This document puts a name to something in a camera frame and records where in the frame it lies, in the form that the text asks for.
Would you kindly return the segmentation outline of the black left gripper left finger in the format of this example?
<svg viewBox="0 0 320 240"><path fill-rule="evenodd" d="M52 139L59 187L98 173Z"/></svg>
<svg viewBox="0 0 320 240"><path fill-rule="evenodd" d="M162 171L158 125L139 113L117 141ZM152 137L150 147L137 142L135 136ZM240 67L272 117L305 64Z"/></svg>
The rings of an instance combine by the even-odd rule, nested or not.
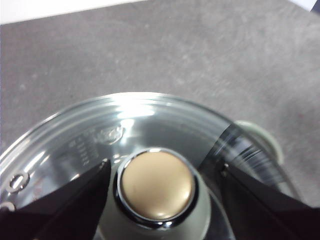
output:
<svg viewBox="0 0 320 240"><path fill-rule="evenodd" d="M2 240L92 240L104 210L111 163L104 159L78 178L28 205L0 212Z"/></svg>

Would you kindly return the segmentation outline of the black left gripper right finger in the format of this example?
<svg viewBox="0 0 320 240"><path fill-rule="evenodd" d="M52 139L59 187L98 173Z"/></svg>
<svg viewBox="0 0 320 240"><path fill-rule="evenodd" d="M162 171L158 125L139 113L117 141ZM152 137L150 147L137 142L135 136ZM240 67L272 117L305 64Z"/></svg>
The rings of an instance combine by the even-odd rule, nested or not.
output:
<svg viewBox="0 0 320 240"><path fill-rule="evenodd" d="M311 207L225 163L222 204L238 240L318 240L320 209Z"/></svg>

